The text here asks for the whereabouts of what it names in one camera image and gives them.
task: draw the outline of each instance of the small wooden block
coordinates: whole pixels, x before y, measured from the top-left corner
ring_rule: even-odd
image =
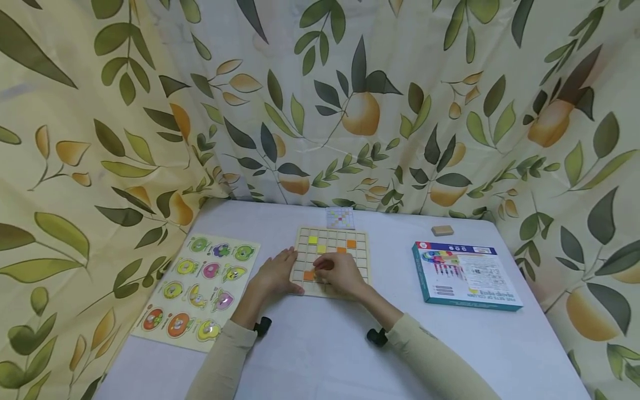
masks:
[[[453,228],[450,225],[440,225],[439,227],[431,227],[434,236],[453,235]]]

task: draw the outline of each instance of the white tablecloth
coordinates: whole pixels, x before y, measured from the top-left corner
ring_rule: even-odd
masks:
[[[376,290],[461,355],[501,398],[589,398],[491,223],[366,211],[354,214],[356,229],[369,233]],[[260,266],[294,244],[300,225],[325,224],[324,209],[210,200],[191,231],[260,243],[256,260]],[[435,238],[433,225],[451,225],[455,233]],[[524,307],[505,312],[424,303],[411,252],[415,241],[494,247]],[[247,359],[236,399],[436,399],[390,346],[378,349],[365,340],[367,330],[380,326],[356,303],[286,296],[263,315],[273,324]],[[183,399],[204,357],[204,353],[129,337],[94,399]],[[456,379],[451,377],[452,384]]]

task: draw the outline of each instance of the sleeve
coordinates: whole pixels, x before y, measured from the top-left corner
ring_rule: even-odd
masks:
[[[443,399],[500,400],[466,361],[409,314],[396,322],[387,339],[420,380]]]
[[[186,400],[232,400],[257,332],[228,320],[189,387]]]

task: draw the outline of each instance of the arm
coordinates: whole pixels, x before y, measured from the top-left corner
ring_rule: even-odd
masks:
[[[301,294],[302,288],[289,281],[298,253],[285,249],[269,258],[246,287],[236,311],[222,328],[204,363],[189,387],[186,400],[232,400],[242,375],[244,360],[257,333],[253,325],[265,301],[274,293]]]
[[[487,382],[418,321],[403,314],[360,276],[352,256],[329,253],[314,263],[316,275],[352,295],[388,332],[398,355],[428,387],[446,400],[500,400]]]

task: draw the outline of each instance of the leaf print curtain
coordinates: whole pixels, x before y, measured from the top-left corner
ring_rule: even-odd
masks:
[[[216,196],[491,221],[638,396],[637,2],[59,3],[0,6],[1,395],[89,398]]]

